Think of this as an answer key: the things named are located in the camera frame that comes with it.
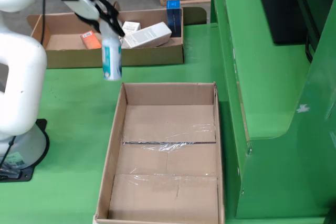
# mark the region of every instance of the blue box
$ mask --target blue box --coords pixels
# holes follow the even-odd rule
[[[167,1],[168,27],[173,38],[181,37],[181,3],[179,0]]]

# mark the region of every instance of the white bottle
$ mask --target white bottle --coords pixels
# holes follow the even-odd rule
[[[121,79],[121,44],[116,34],[107,22],[99,23],[101,33],[101,50],[103,57],[104,77],[108,81]]]

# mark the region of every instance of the empty cardboard box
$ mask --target empty cardboard box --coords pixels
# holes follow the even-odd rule
[[[187,10],[188,17],[185,19],[187,24],[206,23],[203,9],[187,8],[190,8]],[[167,13],[164,9],[120,12],[118,18],[123,23],[138,22],[141,28],[160,22],[167,24]],[[40,41],[43,27],[42,15],[31,15],[27,20],[33,29],[31,36]],[[80,21],[74,13],[47,14],[45,21],[43,47],[47,52],[48,68],[102,67],[101,49],[88,50],[80,38],[81,34],[92,30],[92,27]],[[95,35],[101,41],[100,34]],[[156,48],[122,49],[123,66],[168,65],[183,62],[183,29],[180,38],[171,38],[169,42]]]
[[[95,221],[224,223],[216,85],[124,83]]]

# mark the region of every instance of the green surface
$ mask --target green surface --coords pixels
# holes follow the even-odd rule
[[[273,43],[261,0],[226,0],[226,6],[249,137],[280,136],[310,66],[304,45]]]
[[[124,67],[124,82],[213,82],[227,101],[216,24],[185,28],[185,64]],[[1,223],[91,223],[120,82],[101,69],[47,70],[40,118],[50,150],[27,183],[0,184]]]
[[[226,218],[236,216],[241,174],[244,172],[246,159],[246,136],[244,131],[243,117],[241,114],[235,69],[233,60],[232,43],[230,40],[230,27],[223,0],[213,0],[213,13],[218,16],[220,43],[223,51],[225,80],[228,90],[229,102],[221,104],[222,115],[225,125],[224,137],[224,169],[226,185]]]
[[[330,20],[336,17],[334,8]],[[261,0],[214,0],[213,9],[216,18],[212,21],[218,22],[222,43],[235,141],[235,146],[225,150],[225,155],[232,155],[225,171],[229,177],[227,216],[274,219],[325,215],[336,198],[336,62],[332,57],[336,51],[336,29],[328,33],[328,41],[322,44],[324,50],[318,50],[323,64],[314,60],[309,65],[303,46],[277,47],[272,43]],[[307,79],[312,71],[314,79]],[[238,81],[250,135],[248,142],[237,105]],[[296,111],[302,104],[314,111],[307,118]],[[321,117],[330,111],[330,121]],[[240,185],[233,179],[237,176],[233,153],[242,180],[236,212]]]

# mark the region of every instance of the white product box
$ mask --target white product box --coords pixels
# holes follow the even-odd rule
[[[154,48],[169,41],[172,31],[164,22],[141,29],[124,37],[128,48]]]
[[[124,25],[122,26],[122,30],[126,35],[132,34],[135,31],[139,31],[140,29],[141,29],[140,23],[137,22],[125,21]]]

